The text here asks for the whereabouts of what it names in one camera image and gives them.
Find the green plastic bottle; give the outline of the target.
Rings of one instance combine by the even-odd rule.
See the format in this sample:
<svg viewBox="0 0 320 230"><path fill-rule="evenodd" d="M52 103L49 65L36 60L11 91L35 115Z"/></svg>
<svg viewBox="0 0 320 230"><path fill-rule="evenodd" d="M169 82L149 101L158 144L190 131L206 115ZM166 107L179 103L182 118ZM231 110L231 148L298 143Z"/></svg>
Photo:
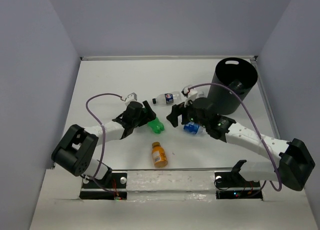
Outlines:
<svg viewBox="0 0 320 230"><path fill-rule="evenodd" d="M164 124L156 117L154 120L149 121L147 125L151 128L151 130L156 133L160 134L165 130Z"/></svg>

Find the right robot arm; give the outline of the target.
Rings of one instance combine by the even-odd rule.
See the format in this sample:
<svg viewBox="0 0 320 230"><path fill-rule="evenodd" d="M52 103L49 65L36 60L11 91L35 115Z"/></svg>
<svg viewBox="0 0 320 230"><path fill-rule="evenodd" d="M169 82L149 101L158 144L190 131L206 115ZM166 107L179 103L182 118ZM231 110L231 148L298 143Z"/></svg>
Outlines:
<svg viewBox="0 0 320 230"><path fill-rule="evenodd" d="M305 187L316 164L302 140L286 141L258 134L232 118L219 115L214 109L214 105L202 97L188 104L173 105L166 118L173 127L189 122L199 124L212 138L245 148L268 160L239 160L230 173L235 186L247 181L276 181L294 191Z"/></svg>

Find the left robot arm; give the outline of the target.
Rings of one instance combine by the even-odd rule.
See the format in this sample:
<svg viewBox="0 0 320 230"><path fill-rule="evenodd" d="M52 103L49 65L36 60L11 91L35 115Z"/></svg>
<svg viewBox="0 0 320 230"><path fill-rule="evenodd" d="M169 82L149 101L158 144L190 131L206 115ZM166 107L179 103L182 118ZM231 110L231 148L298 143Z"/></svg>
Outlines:
<svg viewBox="0 0 320 230"><path fill-rule="evenodd" d="M112 169L102 160L93 159L98 145L122 140L137 127L156 119L147 101L130 102L126 110L106 124L93 127L71 125L51 154L51 159L75 177L82 176L104 188L110 184Z"/></svg>

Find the orange juice bottle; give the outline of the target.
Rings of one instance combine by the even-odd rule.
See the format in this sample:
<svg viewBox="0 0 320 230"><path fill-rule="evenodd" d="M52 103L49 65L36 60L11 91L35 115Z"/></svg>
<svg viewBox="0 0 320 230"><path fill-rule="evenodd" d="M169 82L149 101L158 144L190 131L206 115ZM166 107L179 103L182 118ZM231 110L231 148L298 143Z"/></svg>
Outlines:
<svg viewBox="0 0 320 230"><path fill-rule="evenodd" d="M168 164L166 153L164 148L160 145L159 142L152 143L152 160L156 168L164 168Z"/></svg>

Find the blue label water bottle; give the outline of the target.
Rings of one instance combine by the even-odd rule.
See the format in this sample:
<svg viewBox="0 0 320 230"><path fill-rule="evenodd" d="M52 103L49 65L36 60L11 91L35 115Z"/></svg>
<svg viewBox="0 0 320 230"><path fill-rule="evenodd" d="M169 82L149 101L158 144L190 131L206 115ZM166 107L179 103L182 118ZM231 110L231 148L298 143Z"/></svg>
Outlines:
<svg viewBox="0 0 320 230"><path fill-rule="evenodd" d="M203 132L204 128L199 124L189 122L183 126L183 130L193 135L200 135Z"/></svg>

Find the black cap cola bottle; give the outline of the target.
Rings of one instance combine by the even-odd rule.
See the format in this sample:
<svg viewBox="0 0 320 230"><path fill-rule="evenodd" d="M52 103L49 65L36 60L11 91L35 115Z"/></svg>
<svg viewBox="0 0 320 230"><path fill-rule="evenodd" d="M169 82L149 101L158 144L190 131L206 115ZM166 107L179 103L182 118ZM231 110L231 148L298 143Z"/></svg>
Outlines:
<svg viewBox="0 0 320 230"><path fill-rule="evenodd" d="M178 104L182 100L182 93L179 91L173 91L169 93L160 94L158 97L152 99L153 105L173 105Z"/></svg>

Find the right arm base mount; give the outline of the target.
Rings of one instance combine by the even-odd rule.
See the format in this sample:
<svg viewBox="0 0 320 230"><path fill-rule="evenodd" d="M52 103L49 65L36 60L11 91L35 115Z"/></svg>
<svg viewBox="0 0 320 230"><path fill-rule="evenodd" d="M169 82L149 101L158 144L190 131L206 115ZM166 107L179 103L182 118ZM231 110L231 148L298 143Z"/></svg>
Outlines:
<svg viewBox="0 0 320 230"><path fill-rule="evenodd" d="M215 172L213 184L217 200L263 200L260 182L246 181L240 175L233 175L232 172Z"/></svg>

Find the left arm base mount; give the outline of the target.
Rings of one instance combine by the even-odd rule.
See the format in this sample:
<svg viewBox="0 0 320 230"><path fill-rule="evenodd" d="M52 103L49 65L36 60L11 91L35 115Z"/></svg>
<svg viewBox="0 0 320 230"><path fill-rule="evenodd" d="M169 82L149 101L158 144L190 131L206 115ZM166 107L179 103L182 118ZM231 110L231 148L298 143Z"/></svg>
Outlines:
<svg viewBox="0 0 320 230"><path fill-rule="evenodd" d="M126 200L127 199L127 172L114 171L101 180L92 180L84 177L79 197L82 200Z"/></svg>

